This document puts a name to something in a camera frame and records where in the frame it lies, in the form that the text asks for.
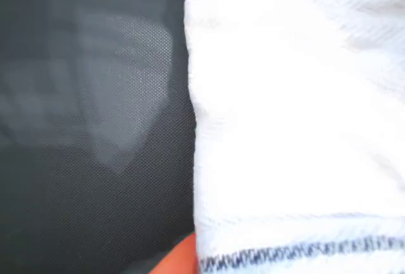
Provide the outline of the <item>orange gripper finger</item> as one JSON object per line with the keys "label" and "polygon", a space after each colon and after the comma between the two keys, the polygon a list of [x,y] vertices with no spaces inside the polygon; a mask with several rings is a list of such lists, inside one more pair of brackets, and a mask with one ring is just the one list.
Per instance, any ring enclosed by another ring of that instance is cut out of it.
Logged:
{"label": "orange gripper finger", "polygon": [[181,240],[150,271],[152,274],[197,274],[196,234],[191,233]]}

